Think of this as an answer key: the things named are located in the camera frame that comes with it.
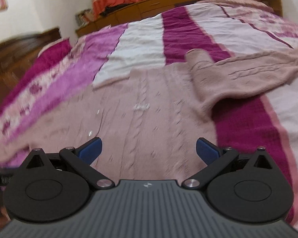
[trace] wooden dresser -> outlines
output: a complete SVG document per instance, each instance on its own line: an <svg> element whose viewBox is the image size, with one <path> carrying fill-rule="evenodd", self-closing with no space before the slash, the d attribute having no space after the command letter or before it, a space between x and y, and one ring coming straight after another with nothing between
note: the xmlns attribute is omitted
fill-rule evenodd
<svg viewBox="0 0 298 238"><path fill-rule="evenodd" d="M76 30L78 37L100 30L108 25L118 25L127 22L142 20L148 17L153 17L164 11L173 9L179 5L190 3L198 0L144 0L138 3L128 5L117 11L108 14L106 17L99 17L94 22ZM275 13L282 16L281 0L263 0L264 3L271 6Z"/></svg>

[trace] pink stripe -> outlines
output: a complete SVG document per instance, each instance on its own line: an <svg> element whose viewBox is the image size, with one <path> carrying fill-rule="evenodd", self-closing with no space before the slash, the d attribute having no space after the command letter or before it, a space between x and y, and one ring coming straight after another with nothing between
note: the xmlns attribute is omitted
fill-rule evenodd
<svg viewBox="0 0 298 238"><path fill-rule="evenodd" d="M276 127L280 134L280 140L285 152L285 155L288 160L290 175L292 178L292 189L294 191L294 204L293 204L293 219L291 221L291 225L293 226L298 221L298 169L296 160L294 157L294 154L291 150L289 138L286 129L280 124L280 121L278 119L278 116L274 109L272 108L269 99L267 96L262 95L261 101L264 105L264 108L267 112L267 114L270 116L270 119L273 123L273 125Z"/></svg>
<svg viewBox="0 0 298 238"><path fill-rule="evenodd" d="M55 108L59 103L66 101L91 84L96 73L108 61L108 55L115 50L119 38L127 27L127 24L123 24L88 35L81 58L52 83L42 97L35 101L30 114L22 119L18 128L11 134L9 141L27 130L43 113Z"/></svg>

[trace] blue pad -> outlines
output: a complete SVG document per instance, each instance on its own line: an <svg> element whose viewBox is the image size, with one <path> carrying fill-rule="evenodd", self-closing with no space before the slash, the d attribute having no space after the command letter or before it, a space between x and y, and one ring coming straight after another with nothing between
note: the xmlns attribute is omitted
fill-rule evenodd
<svg viewBox="0 0 298 238"><path fill-rule="evenodd" d="M196 153L207 165L213 163L220 157L218 151L200 139L196 141Z"/></svg>
<svg viewBox="0 0 298 238"><path fill-rule="evenodd" d="M103 143L101 139L97 139L91 144L89 144L87 147L82 149L78 157L84 161L86 164L91 164L95 161L96 158L101 154L103 149Z"/></svg>

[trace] gray ribbed panel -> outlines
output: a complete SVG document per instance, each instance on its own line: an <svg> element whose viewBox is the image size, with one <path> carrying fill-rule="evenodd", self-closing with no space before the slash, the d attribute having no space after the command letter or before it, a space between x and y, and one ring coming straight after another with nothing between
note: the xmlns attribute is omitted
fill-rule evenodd
<svg viewBox="0 0 298 238"><path fill-rule="evenodd" d="M76 215L51 224L13 220L0 238L297 238L278 221L263 226L238 224L214 212L197 191L175 181L122 180L98 191Z"/></svg>

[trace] striped bedspread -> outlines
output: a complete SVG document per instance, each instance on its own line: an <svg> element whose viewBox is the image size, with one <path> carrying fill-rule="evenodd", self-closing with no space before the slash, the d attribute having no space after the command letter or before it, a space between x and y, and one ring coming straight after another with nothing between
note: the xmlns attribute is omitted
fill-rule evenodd
<svg viewBox="0 0 298 238"><path fill-rule="evenodd" d="M194 48L206 50L217 62L297 47L298 25L259 9L211 3L104 28L80 38L60 65L29 83L29 87L37 83L37 93L24 91L5 109L0 117L0 142L13 140L43 113L86 86L127 75L133 67L182 62ZM25 106L27 112L20 114ZM295 201L287 221L298 230L298 74L287 85L261 96L219 102L213 109L213 121L218 146L247 153L257 146L267 148L293 188ZM25 156L19 152L0 166L18 165Z"/></svg>

